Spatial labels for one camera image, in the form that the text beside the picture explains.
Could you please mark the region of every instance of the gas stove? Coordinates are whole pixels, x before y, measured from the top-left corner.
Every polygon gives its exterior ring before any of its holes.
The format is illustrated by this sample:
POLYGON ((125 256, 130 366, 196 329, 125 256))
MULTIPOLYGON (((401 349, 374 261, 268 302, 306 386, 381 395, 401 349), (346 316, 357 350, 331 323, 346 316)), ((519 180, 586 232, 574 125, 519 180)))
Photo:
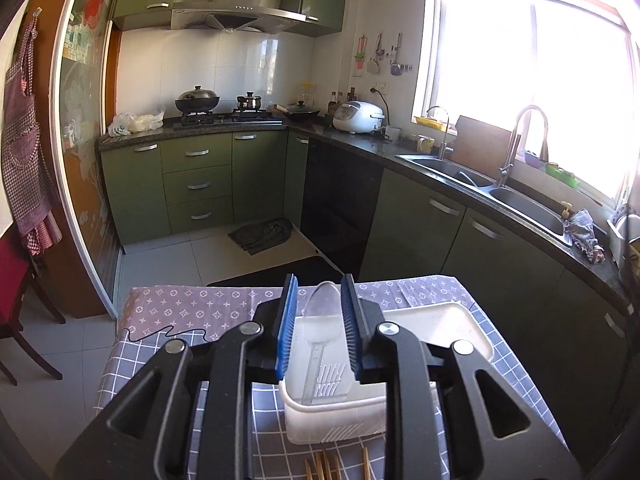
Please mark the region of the gas stove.
POLYGON ((194 126, 209 126, 211 124, 251 123, 263 126, 280 126, 282 120, 275 118, 267 110, 233 110, 231 113, 217 114, 202 112, 197 114, 183 114, 176 128, 191 128, 194 126))

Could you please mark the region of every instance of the patterned tablecloth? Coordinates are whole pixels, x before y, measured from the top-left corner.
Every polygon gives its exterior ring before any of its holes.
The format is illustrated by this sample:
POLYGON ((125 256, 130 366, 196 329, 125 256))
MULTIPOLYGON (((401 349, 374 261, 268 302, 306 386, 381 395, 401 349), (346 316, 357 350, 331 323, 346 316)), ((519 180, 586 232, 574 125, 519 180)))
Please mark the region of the patterned tablecloth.
MULTIPOLYGON (((298 314, 315 289, 300 287, 298 314)), ((492 365, 532 406, 551 430, 564 442, 558 424, 540 396, 531 378, 500 333, 458 280, 448 276, 426 276, 388 282, 356 284, 361 298, 373 300, 383 310, 407 308, 443 301, 459 301, 467 307, 494 347, 492 365)), ((202 286, 151 286, 132 288, 120 335, 111 350, 100 382, 97 412, 142 368, 147 360, 171 338, 180 337, 189 345, 218 339, 224 331, 250 320, 256 306, 278 298, 282 288, 217 288, 202 286)), ((191 441, 189 480, 195 480, 199 446, 199 428, 206 398, 203 383, 198 399, 196 425, 191 441)), ((362 480, 362 447, 369 451, 372 480, 382 480, 384 472, 384 436, 372 435, 340 442, 298 446, 287 439, 284 407, 277 386, 254 384, 254 477, 269 480, 302 480, 305 458, 311 452, 326 449, 340 459, 344 480, 362 480)), ((437 397, 436 425, 442 478, 449 479, 446 441, 437 397)))

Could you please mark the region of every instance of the apron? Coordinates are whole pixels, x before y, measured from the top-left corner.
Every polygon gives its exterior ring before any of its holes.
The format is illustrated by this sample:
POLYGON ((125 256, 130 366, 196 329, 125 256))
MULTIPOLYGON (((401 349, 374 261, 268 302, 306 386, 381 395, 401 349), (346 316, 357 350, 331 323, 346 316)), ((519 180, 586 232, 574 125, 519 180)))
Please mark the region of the apron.
POLYGON ((51 210, 60 203, 42 156, 40 126, 33 95, 34 17, 22 38, 16 61, 6 73, 4 128, 1 141, 2 181, 18 231, 31 254, 60 241, 51 210))

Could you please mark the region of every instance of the wooden chair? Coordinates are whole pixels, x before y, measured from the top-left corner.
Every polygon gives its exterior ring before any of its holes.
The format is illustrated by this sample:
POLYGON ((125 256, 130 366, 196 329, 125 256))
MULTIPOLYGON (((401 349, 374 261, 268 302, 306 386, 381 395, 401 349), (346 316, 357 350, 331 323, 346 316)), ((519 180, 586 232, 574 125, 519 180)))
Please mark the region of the wooden chair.
MULTIPOLYGON (((24 292, 28 285, 31 285, 31 288, 54 319, 60 324, 65 323, 64 316, 51 303, 47 293, 37 281, 31 260, 20 243, 17 228, 13 225, 0 238, 0 339, 13 337, 18 345, 44 371, 53 378, 62 380, 62 374, 45 361, 20 333, 22 325, 18 318, 24 292)), ((0 370, 4 372, 14 386, 18 385, 18 381, 15 380, 15 377, 2 362, 0 362, 0 370)))

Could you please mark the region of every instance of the cutting board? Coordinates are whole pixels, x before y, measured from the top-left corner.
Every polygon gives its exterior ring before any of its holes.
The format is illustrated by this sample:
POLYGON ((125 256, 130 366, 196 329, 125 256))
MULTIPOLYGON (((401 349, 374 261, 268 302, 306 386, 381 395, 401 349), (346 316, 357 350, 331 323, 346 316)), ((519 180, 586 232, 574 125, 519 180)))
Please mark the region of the cutting board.
POLYGON ((458 136, 453 141, 450 160, 478 173, 498 179, 509 149, 511 132, 492 124, 460 115, 458 136))

